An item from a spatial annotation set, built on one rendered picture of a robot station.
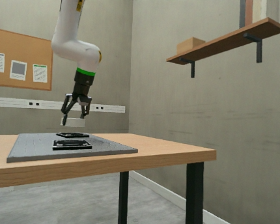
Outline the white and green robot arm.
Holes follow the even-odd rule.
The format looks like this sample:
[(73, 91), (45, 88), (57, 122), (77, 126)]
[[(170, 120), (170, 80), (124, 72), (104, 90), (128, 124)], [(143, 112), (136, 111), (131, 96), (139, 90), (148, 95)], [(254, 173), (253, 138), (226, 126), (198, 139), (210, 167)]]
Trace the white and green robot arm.
[[(102, 54), (93, 44), (79, 41), (77, 32), (85, 0), (61, 0), (55, 32), (51, 41), (53, 52), (62, 58), (77, 62), (74, 81), (91, 86)], [(91, 99), (79, 94), (79, 105), (87, 106)]]

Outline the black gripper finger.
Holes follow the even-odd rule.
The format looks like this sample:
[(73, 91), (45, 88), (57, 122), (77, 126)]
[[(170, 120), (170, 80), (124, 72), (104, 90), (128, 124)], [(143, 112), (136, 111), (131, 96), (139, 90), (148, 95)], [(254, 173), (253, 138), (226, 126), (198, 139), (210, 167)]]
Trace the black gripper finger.
[(61, 108), (61, 111), (62, 111), (62, 113), (64, 115), (63, 122), (62, 122), (63, 126), (66, 124), (66, 119), (67, 119), (67, 116), (68, 116), (68, 112), (71, 110), (73, 105), (77, 102), (78, 96), (77, 96), (77, 98), (75, 100), (72, 99), (71, 102), (68, 105), (68, 102), (69, 102), (69, 99), (70, 99), (71, 96), (72, 96), (72, 94), (66, 94), (66, 98), (65, 98), (63, 106)]
[(88, 106), (86, 106), (86, 109), (85, 109), (85, 106), (84, 105), (81, 105), (81, 111), (82, 111), (82, 114), (80, 116), (80, 119), (84, 119), (84, 117), (86, 117), (86, 115), (89, 114), (89, 109), (90, 109), (90, 103), (88, 104)]

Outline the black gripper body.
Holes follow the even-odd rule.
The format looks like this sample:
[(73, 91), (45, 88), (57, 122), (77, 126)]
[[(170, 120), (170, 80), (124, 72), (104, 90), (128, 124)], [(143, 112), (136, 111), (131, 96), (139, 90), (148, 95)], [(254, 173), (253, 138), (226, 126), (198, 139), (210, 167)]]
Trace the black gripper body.
[(81, 84), (75, 82), (74, 90), (72, 93), (73, 100), (75, 100), (79, 94), (87, 96), (89, 93), (89, 89), (90, 89), (90, 86), (81, 85)]

